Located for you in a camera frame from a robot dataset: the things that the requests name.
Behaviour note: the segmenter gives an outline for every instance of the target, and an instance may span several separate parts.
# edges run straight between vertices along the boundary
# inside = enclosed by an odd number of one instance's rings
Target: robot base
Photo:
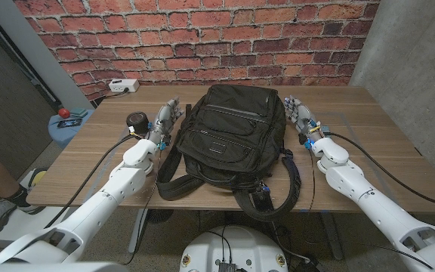
[[[223,227],[216,227],[211,231],[221,235]],[[224,230],[224,238],[230,244],[231,258],[238,270],[244,269],[242,271],[248,272],[288,271],[281,248],[261,232],[250,227],[230,225],[226,226]],[[222,260],[223,244],[221,243],[221,237],[205,232],[186,247],[180,260],[179,271],[219,271],[219,264]],[[224,260],[229,264],[230,250],[226,241],[224,241]]]

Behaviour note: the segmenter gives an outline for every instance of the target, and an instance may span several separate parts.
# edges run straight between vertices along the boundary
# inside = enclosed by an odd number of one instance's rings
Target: brick wall
[[[89,100],[142,85],[346,85],[378,1],[14,0]]]

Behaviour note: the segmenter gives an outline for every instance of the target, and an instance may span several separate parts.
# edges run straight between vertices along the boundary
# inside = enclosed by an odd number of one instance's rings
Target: white plug
[[[139,88],[139,81],[136,79],[114,79],[109,84],[112,92],[123,92],[125,88],[128,88],[128,92],[136,92]]]

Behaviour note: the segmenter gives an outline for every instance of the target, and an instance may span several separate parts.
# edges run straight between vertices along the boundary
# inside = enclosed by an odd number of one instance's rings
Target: backpack strap
[[[204,184],[203,180],[194,178],[191,175],[184,175],[171,181],[182,158],[182,153],[176,147],[179,139],[180,130],[177,132],[171,151],[157,174],[157,189],[159,190],[159,195],[165,200],[180,199]]]
[[[249,192],[247,190],[234,190],[233,195],[238,202],[239,207],[251,218],[258,221],[271,222],[282,217],[295,207],[298,201],[298,196],[300,194],[301,179],[300,173],[293,162],[293,152],[290,150],[284,150],[284,157],[281,158],[283,165],[285,165],[290,176],[290,191],[285,202],[277,209],[272,211],[258,211],[249,197]]]

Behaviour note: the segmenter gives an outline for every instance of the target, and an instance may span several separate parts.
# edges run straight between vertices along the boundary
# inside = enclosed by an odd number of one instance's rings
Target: wooden table
[[[308,105],[323,125],[330,127],[331,131],[355,140],[404,183],[435,198],[435,169],[414,148],[367,90],[356,87],[274,86],[271,88],[279,90],[282,99],[290,94],[298,97]],[[129,113],[144,111],[152,121],[159,108],[175,95],[180,97],[181,106],[184,108],[185,104],[197,102],[207,90],[208,86],[141,86],[137,93],[105,100],[60,154],[41,183],[31,192],[29,202],[37,206],[65,205],[100,157],[125,135],[125,118]],[[181,120],[177,122],[173,136],[180,127]],[[397,201],[405,210],[435,214],[435,204],[421,199],[396,184],[351,144],[338,138],[334,141],[347,149],[350,158],[363,169],[367,179],[374,186]],[[116,150],[113,157],[104,161],[73,203],[74,206],[80,205],[107,181],[110,170],[122,161],[123,153],[133,144],[135,144],[134,140],[125,142]],[[293,151],[303,181],[294,211],[308,210],[313,190],[311,158],[308,151],[298,143],[298,133],[291,123],[286,128],[285,147]],[[162,152],[162,161],[169,150],[170,148],[167,148]],[[313,158],[313,167],[316,197],[312,212],[359,212],[358,207],[351,200],[327,185],[325,175],[316,167],[315,158]],[[122,205],[143,208],[150,197],[155,173],[156,169],[147,177],[142,191],[126,199]],[[184,174],[183,160],[174,178]],[[273,177],[265,182],[271,189],[274,205],[280,205],[288,195],[289,188],[288,174],[281,162],[275,164]],[[207,184],[189,196],[175,201],[163,200],[155,192],[148,208],[239,210],[230,191]]]

